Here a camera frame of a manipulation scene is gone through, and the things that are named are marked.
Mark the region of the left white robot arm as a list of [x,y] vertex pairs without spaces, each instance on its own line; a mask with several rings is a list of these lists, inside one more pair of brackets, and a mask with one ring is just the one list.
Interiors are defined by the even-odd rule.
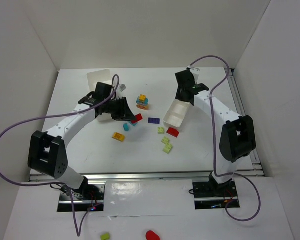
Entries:
[[112,98],[114,88],[97,83],[95,90],[78,101],[71,115],[45,132],[36,131],[30,139],[28,167],[63,184],[62,190],[73,190],[79,198],[100,198],[100,189],[69,166],[67,146],[88,124],[103,114],[115,121],[134,121],[126,97]]

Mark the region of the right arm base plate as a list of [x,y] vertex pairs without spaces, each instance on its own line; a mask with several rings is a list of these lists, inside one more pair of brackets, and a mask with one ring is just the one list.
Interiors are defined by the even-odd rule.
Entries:
[[194,197],[196,210],[240,208],[240,201],[236,183],[232,180],[221,189],[213,190],[209,182],[199,181],[192,183],[192,189],[188,191]]

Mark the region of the red curved lego brick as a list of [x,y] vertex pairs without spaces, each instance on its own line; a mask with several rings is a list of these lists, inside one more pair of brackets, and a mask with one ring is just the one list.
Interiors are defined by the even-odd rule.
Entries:
[[173,128],[173,127],[169,127],[168,130],[166,131],[166,133],[173,136],[173,137],[175,137],[175,138],[177,138],[180,134],[180,132],[177,129]]

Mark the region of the pale green lego brick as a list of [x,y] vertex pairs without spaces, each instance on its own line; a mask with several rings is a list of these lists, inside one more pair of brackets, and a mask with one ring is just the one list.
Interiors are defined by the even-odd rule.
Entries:
[[172,148],[173,148],[173,145],[170,144],[170,143],[167,143],[167,144],[164,146],[163,151],[164,151],[165,153],[169,154]]

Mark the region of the red sloped lego brick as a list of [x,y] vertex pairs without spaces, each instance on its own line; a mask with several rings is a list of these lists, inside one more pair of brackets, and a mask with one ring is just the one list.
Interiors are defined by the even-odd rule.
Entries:
[[138,122],[140,122],[141,120],[143,120],[143,116],[142,116],[141,113],[139,113],[139,114],[135,115],[135,119],[132,120],[130,123],[138,123]]

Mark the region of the lime green lego brick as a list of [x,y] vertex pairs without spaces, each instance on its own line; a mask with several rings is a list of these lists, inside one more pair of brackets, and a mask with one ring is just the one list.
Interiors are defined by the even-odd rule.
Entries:
[[165,128],[162,127],[162,126],[161,126],[161,127],[158,127],[158,128],[157,128],[157,133],[158,133],[158,134],[164,134],[164,133],[165,133]]
[[168,137],[164,136],[164,137],[162,138],[161,142],[162,142],[163,144],[166,145],[166,144],[169,144],[169,143],[170,143],[170,139],[169,139]]

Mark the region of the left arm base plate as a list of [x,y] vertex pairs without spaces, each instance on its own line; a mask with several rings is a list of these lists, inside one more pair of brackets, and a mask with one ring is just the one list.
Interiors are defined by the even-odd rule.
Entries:
[[[104,211],[104,199],[105,199],[105,183],[98,183],[94,185],[98,188],[99,193],[92,191],[87,196],[81,196],[78,193],[72,192],[74,209],[76,212],[86,212],[91,208],[91,212],[103,212]],[[71,197],[67,193],[65,186],[58,187],[60,189],[60,195],[58,200],[57,212],[58,213],[70,213],[72,212]]]

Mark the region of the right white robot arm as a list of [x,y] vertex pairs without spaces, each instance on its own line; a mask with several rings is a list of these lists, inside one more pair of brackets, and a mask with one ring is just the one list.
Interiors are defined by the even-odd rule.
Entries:
[[240,159],[256,148],[253,119],[230,110],[203,83],[196,83],[190,69],[175,74],[178,84],[175,98],[190,103],[212,120],[213,172],[208,187],[212,192],[230,185]]

